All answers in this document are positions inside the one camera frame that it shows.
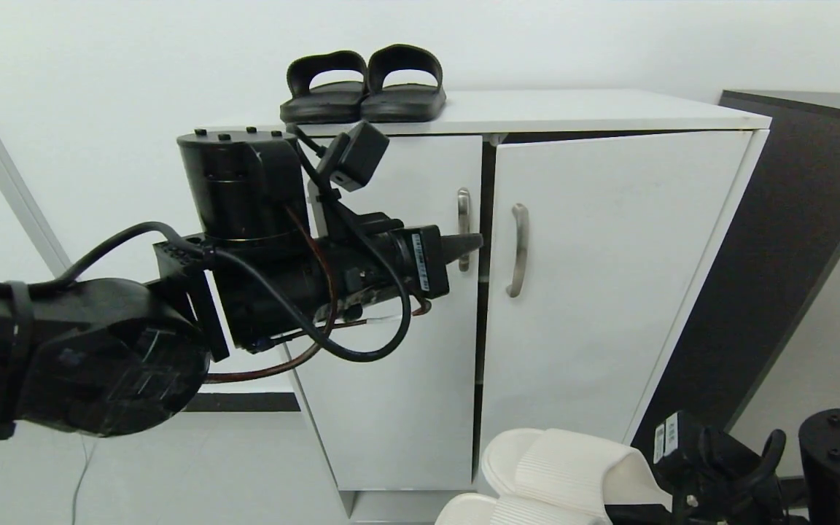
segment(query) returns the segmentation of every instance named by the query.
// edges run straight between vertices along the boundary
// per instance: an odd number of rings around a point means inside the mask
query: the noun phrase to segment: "barcode label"
[[[669,418],[666,418],[666,445],[664,445],[663,455],[668,456],[671,452],[676,451],[680,447],[680,413],[676,412]]]
[[[666,425],[663,423],[657,426],[656,433],[653,435],[653,462],[658,463],[663,459],[663,445],[664,435],[666,435]]]
[[[420,242],[420,233],[414,233],[413,256],[417,259],[417,276],[420,278],[420,289],[429,292],[429,278],[427,278],[427,261],[423,257],[423,242]]]

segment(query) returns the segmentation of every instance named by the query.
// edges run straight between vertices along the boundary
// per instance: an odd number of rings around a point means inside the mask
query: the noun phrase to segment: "white cabinet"
[[[751,134],[497,147],[483,443],[519,427],[627,438]],[[513,206],[529,216],[517,297]]]
[[[437,224],[459,233],[457,198],[469,193],[471,229],[481,202],[480,136],[391,139],[371,183],[344,193],[356,213],[386,212],[407,226]],[[473,477],[477,254],[470,269],[450,265],[450,293],[411,320],[407,338],[377,362],[346,362],[329,352],[297,369],[317,432],[340,489],[466,489]],[[388,301],[366,318],[397,315]],[[340,329],[354,350],[380,348],[399,319]],[[309,341],[291,343],[303,352]]]
[[[262,122],[249,113],[225,123],[284,128]],[[450,92],[434,122],[380,124],[392,137],[382,166],[343,202],[454,233],[456,192],[467,188],[488,238],[470,272],[451,266],[452,292],[411,323],[393,355],[358,365],[323,353],[297,372],[339,488],[467,488],[475,447],[519,426],[629,439],[769,123],[636,90],[547,90]],[[304,130],[328,139],[348,127]],[[510,297],[518,203],[529,243],[520,295]],[[393,331],[333,337],[377,349]]]

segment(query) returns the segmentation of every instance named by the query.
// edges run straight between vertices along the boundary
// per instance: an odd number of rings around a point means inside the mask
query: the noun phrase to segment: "black strap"
[[[9,439],[15,434],[15,412],[21,401],[21,387],[31,355],[31,336],[34,328],[34,306],[27,283],[9,281],[6,284],[12,292],[11,306],[15,326],[12,331],[12,346],[6,366],[6,384],[0,410],[0,440]]]
[[[423,47],[393,44],[383,50],[377,50],[367,64],[369,93],[381,92],[388,74],[406,69],[426,71],[436,79],[437,89],[443,87],[443,67],[433,53]]]
[[[326,55],[311,55],[294,60],[287,67],[287,87],[291,96],[310,93],[310,82],[317,74],[327,71],[357,71],[365,75],[365,59],[354,51],[343,50]]]

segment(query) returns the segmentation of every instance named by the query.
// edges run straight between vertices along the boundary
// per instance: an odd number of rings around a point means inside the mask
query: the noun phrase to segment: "white slipper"
[[[481,475],[502,496],[539,499],[603,518],[606,504],[672,506],[672,496],[657,486],[635,448],[562,429],[500,433],[481,454]]]
[[[436,525],[605,525],[606,519],[588,516],[545,502],[518,496],[500,499],[460,494],[450,499]]]

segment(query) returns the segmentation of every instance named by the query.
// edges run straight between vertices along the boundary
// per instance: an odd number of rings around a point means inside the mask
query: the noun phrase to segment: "slipper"
[[[481,454],[481,475],[501,496],[514,494],[593,516],[605,505],[663,505],[672,496],[657,486],[635,448],[562,429],[500,433]]]
[[[435,86],[396,84],[384,87],[394,71],[426,71]],[[370,123],[426,123],[436,119],[446,105],[443,67],[432,53],[407,44],[393,44],[374,53],[367,63],[369,95],[361,104],[362,119]]]
[[[450,499],[436,525],[604,525],[606,519],[524,499],[460,494]]]
[[[281,120],[293,124],[354,123],[365,97],[364,81],[344,80],[310,87],[317,74],[327,71],[366,73],[365,59],[354,51],[336,51],[294,60],[287,67],[290,100],[281,104]]]

